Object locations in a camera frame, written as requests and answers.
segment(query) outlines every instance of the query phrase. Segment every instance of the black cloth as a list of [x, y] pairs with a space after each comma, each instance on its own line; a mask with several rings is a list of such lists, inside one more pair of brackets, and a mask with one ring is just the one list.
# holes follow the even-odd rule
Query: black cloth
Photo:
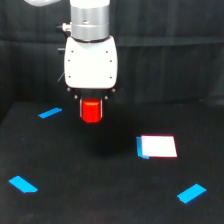
[[[17, 102], [0, 126], [0, 223], [222, 224], [223, 122], [223, 106], [110, 103], [88, 125], [66, 104]], [[141, 135], [173, 135], [178, 157], [138, 157]], [[207, 192], [180, 202], [194, 184]]]
[[[110, 2], [124, 88], [114, 102], [164, 102], [224, 95], [222, 0]], [[34, 7], [0, 1], [0, 120], [15, 100], [70, 102], [64, 80], [65, 38], [55, 26], [70, 22], [69, 1]]]

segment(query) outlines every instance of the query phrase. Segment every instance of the white square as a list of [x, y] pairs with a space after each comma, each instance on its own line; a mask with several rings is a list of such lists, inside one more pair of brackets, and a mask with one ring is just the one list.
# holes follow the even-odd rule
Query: white square
[[142, 136], [142, 154], [149, 157], [177, 157], [173, 136]]

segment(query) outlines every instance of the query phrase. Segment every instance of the blue tape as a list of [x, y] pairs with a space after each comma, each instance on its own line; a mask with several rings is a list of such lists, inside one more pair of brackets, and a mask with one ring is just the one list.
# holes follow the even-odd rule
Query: blue tape
[[51, 116], [53, 114], [56, 114], [56, 113], [58, 113], [60, 111], [62, 111], [62, 109], [60, 109], [60, 108], [54, 108], [54, 109], [49, 110], [49, 111], [47, 111], [45, 113], [42, 113], [42, 114], [40, 114], [38, 116], [41, 117], [41, 118], [46, 118], [46, 117], [49, 117], [49, 116]]
[[31, 184], [29, 184], [28, 182], [26, 182], [25, 180], [23, 180], [19, 176], [14, 177], [11, 180], [9, 180], [9, 183], [11, 183], [15, 187], [17, 187], [23, 193], [36, 192], [37, 191], [37, 189], [34, 186], [32, 186]]
[[187, 203], [194, 199], [195, 197], [199, 196], [203, 192], [205, 192], [206, 189], [201, 187], [198, 184], [195, 184], [194, 186], [190, 187], [186, 191], [182, 192], [181, 194], [177, 195], [177, 197], [184, 203]]
[[142, 157], [143, 159], [149, 159], [148, 156], [143, 156], [142, 155], [142, 138], [141, 137], [136, 137], [137, 139], [137, 152], [138, 152], [138, 156]]

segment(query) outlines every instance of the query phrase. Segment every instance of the red block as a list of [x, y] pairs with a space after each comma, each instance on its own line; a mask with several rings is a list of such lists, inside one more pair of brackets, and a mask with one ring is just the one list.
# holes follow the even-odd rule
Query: red block
[[87, 98], [82, 101], [82, 119], [87, 123], [97, 123], [101, 120], [101, 102], [97, 98]]

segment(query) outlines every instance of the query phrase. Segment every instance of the black backdrop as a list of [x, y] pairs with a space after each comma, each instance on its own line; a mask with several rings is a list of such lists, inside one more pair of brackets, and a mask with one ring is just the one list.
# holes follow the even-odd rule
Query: black backdrop
[[[0, 1], [0, 121], [14, 101], [72, 102], [66, 92], [65, 46], [55, 25], [70, 22], [69, 1], [33, 7]], [[224, 96], [224, 1], [111, 0], [124, 88], [113, 101], [164, 102]]]

